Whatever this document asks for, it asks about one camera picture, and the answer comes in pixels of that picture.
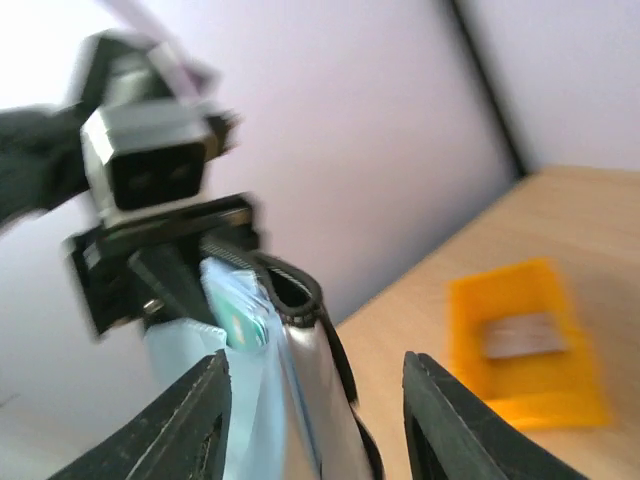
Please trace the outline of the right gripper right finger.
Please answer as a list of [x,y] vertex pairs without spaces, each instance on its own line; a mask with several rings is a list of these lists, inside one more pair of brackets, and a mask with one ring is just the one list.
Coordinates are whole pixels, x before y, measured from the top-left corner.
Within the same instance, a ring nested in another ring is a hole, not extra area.
[[403,413],[414,479],[582,479],[511,427],[444,367],[407,352]]

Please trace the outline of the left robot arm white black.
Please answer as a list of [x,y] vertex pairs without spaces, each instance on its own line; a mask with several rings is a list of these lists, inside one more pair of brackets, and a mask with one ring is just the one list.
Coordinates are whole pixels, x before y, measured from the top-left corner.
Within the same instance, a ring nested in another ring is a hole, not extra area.
[[[74,111],[17,109],[1,114],[1,223],[48,213],[88,190]],[[93,329],[190,318],[217,325],[200,273],[208,235],[245,250],[260,236],[254,204],[234,194],[122,226],[104,221],[71,236],[69,264]]]

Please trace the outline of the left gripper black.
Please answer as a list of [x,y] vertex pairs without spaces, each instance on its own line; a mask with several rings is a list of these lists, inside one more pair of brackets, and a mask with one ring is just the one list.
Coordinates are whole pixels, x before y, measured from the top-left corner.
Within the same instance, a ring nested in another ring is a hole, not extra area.
[[204,243],[258,249],[255,210],[248,195],[235,194],[69,237],[69,268],[94,335],[136,320],[146,327],[179,319],[215,324],[201,283]]

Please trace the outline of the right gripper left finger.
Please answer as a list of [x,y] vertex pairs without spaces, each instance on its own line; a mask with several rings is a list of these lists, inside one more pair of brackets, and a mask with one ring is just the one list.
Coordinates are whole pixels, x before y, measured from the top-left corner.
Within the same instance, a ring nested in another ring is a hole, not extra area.
[[231,411],[223,352],[202,358],[102,443],[51,480],[221,479]]

